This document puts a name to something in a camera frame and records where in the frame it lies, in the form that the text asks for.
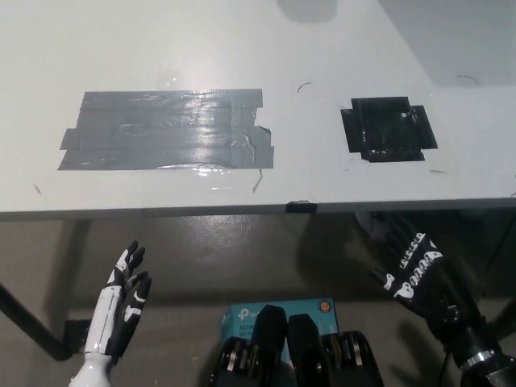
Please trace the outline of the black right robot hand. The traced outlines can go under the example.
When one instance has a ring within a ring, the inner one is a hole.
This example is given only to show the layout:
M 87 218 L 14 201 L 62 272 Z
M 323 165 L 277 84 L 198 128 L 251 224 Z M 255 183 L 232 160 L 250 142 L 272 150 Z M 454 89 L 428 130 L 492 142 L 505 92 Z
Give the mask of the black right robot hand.
M 482 352 L 499 352 L 459 269 L 430 235 L 392 212 L 377 216 L 386 226 L 387 262 L 372 277 L 406 309 L 423 318 L 456 365 Z

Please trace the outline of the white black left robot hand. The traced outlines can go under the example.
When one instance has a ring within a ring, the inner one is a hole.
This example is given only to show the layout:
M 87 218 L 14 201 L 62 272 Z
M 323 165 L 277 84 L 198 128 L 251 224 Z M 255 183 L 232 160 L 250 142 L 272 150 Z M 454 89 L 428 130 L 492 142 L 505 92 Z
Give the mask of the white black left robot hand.
M 98 296 L 85 342 L 86 354 L 118 359 L 126 351 L 152 286 L 148 273 L 134 273 L 144 253 L 145 248 L 135 240 L 116 261 Z

